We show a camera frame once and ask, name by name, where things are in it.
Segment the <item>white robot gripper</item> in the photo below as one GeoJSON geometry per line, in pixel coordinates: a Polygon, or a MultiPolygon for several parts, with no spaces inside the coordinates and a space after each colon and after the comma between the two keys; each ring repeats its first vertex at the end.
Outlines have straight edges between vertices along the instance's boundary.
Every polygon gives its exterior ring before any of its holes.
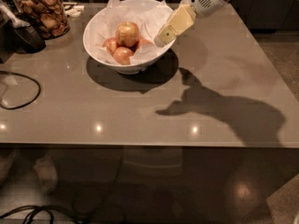
{"type": "Polygon", "coordinates": [[[193,26],[196,14],[207,17],[226,5],[226,0],[181,0],[184,5],[172,10],[167,4],[154,9],[154,37],[158,47],[164,47],[193,26]]]}

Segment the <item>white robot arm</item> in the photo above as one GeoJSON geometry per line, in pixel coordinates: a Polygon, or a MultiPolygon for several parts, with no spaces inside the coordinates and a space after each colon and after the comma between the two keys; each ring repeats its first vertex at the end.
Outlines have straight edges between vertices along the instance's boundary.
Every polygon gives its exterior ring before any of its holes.
{"type": "Polygon", "coordinates": [[[158,47],[164,47],[190,29],[195,19],[215,13],[227,4],[253,30],[291,28],[298,24],[298,0],[181,0],[154,37],[158,47]]]}

